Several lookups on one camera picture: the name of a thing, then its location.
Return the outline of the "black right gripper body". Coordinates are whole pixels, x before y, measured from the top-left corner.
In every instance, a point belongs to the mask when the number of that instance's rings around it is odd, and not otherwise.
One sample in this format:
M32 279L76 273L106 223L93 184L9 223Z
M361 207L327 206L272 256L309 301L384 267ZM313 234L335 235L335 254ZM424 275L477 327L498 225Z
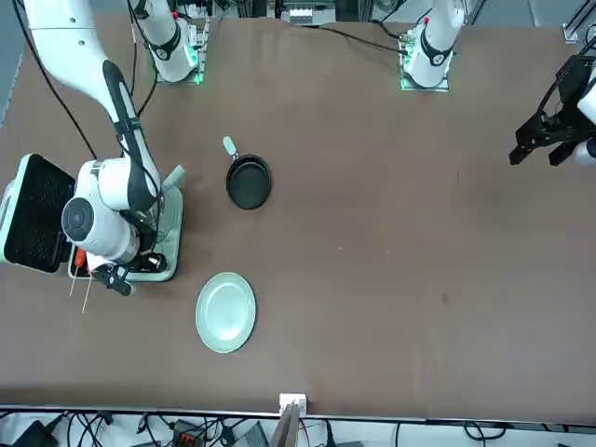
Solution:
M142 258L142 254L137 254L129 262L116 264L115 272L118 275L128 275L129 273L137 272L139 270L140 264L142 263Z

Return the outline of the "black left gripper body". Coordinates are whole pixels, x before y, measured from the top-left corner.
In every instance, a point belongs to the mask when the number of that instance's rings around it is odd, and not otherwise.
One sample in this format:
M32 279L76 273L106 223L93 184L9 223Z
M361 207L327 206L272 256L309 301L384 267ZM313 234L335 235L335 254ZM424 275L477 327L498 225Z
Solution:
M537 108L538 140L571 140L595 135L595 125L578 108L578 104L593 87L594 56L571 56L555 74L553 84ZM549 115L544 111L552 94L559 93L560 108Z

